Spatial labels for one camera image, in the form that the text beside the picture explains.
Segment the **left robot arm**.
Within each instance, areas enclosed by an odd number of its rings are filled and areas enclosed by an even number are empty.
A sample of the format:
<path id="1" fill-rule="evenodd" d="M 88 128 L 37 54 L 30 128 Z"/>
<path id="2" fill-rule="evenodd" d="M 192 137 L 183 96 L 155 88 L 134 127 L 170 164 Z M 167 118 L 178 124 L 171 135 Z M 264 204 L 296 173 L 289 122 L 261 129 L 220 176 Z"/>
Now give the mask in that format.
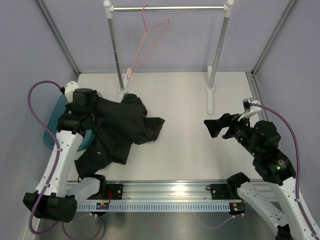
<path id="1" fill-rule="evenodd" d="M 67 187 L 73 158 L 95 120 L 93 110 L 97 101 L 95 90 L 73 91 L 72 101 L 57 121 L 55 145 L 42 180 L 33 193 L 24 195 L 23 203 L 30 210 L 30 219 L 69 223 L 79 204 L 92 196 L 101 200 L 107 195 L 105 177 L 98 174 L 83 177 L 77 185 Z"/>

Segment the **pink wire hanger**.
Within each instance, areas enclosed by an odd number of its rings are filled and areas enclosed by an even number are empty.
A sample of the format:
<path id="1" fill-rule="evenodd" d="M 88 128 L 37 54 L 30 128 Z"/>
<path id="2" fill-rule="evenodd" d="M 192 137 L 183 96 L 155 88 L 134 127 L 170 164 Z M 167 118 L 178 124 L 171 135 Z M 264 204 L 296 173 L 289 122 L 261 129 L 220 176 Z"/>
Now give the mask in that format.
<path id="1" fill-rule="evenodd" d="M 148 55 L 153 50 L 157 42 L 165 34 L 171 23 L 170 19 L 167 18 L 153 26 L 148 26 L 147 20 L 145 18 L 145 11 L 148 6 L 148 4 L 145 4 L 141 11 L 141 18 L 144 26 L 144 34 L 140 41 L 134 60 L 126 74 L 127 80 L 130 80 L 134 73 L 139 69 L 139 67 L 148 57 Z"/>

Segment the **black pinstriped shirt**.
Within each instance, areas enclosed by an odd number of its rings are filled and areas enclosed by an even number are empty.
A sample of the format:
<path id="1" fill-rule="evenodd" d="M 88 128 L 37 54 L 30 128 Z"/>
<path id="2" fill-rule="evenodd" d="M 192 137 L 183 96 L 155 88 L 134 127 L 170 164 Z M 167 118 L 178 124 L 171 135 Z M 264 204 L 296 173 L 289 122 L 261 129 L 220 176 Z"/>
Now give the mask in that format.
<path id="1" fill-rule="evenodd" d="M 165 123 L 161 117 L 149 117 L 141 98 L 133 93 L 125 94 L 121 102 L 99 97 L 93 114 L 94 121 L 85 126 L 94 138 L 74 162 L 81 179 L 111 163 L 125 165 L 132 144 L 156 141 Z"/>

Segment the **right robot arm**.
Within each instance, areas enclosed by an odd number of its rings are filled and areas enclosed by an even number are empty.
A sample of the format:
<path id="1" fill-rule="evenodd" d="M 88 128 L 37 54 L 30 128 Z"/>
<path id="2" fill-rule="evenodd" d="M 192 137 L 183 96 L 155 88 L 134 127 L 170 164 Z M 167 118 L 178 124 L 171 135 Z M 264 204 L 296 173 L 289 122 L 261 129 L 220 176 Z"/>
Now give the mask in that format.
<path id="1" fill-rule="evenodd" d="M 298 173 L 278 148 L 281 136 L 276 126 L 265 120 L 251 126 L 248 118 L 229 113 L 219 119 L 207 119 L 204 124 L 212 138 L 226 128 L 223 139 L 234 138 L 247 150 L 253 157 L 255 171 L 268 184 L 281 208 L 267 200 L 242 172 L 227 179 L 227 195 L 248 203 L 270 227 L 277 240 L 318 240 L 320 228 L 296 188 Z"/>

